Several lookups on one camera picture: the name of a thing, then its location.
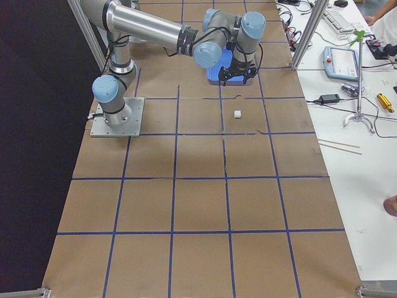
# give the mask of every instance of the white table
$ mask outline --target white table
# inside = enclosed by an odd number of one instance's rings
[[[299,9],[305,9],[306,6],[303,5],[305,4],[301,4]],[[302,16],[293,6],[288,7],[293,13],[291,25],[303,31],[309,15]],[[352,0],[349,0],[346,8],[338,10],[349,22],[360,22],[368,28]],[[347,43],[346,40],[339,40],[324,20],[320,21],[316,31],[333,43]],[[341,98],[347,98],[341,91],[343,81],[327,78],[323,70],[323,50],[330,44],[321,40],[317,34],[314,34],[312,42],[313,45],[307,50],[298,67],[306,100],[312,101],[322,94],[334,93],[338,93]],[[367,46],[363,45],[364,66],[385,62],[387,61],[373,59]],[[390,66],[384,68],[386,70],[363,70],[364,96],[380,107],[376,95],[383,93],[393,107],[397,108],[397,94],[392,88],[397,86],[397,71]],[[354,111],[356,105],[356,101],[346,101],[332,106]],[[314,104],[308,106],[319,139],[360,146],[350,148],[335,145],[357,151],[361,155],[325,146],[321,146],[321,151],[361,280],[397,280],[397,218],[388,215],[383,209],[383,200],[397,194],[397,139],[372,135],[363,122],[350,121],[343,128],[342,123],[349,115],[348,112]],[[363,99],[362,112],[375,114],[376,110]],[[380,107],[380,116],[397,117],[397,113],[390,114]],[[377,128],[382,135],[397,135],[396,122],[377,120]]]

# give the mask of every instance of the yellow screwdriver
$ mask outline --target yellow screwdriver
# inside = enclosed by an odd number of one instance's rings
[[[380,102],[382,108],[388,110],[389,112],[393,113],[395,110],[391,107],[391,102],[384,96],[382,93],[377,95],[377,99]]]

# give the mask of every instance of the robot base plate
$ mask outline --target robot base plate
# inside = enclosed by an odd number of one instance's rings
[[[131,107],[132,114],[130,120],[123,125],[110,127],[106,124],[103,117],[94,118],[92,124],[91,136],[97,138],[107,137],[139,137],[141,133],[142,113],[145,103],[144,97],[125,97],[126,104]],[[98,105],[96,113],[103,113],[102,108]]]

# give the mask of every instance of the black background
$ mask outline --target black background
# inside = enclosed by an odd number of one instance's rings
[[[0,292],[42,286],[98,65],[65,0],[0,1]]]

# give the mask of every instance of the white cube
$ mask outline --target white cube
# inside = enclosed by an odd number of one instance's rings
[[[241,111],[240,110],[235,110],[234,111],[234,118],[235,119],[241,119]]]

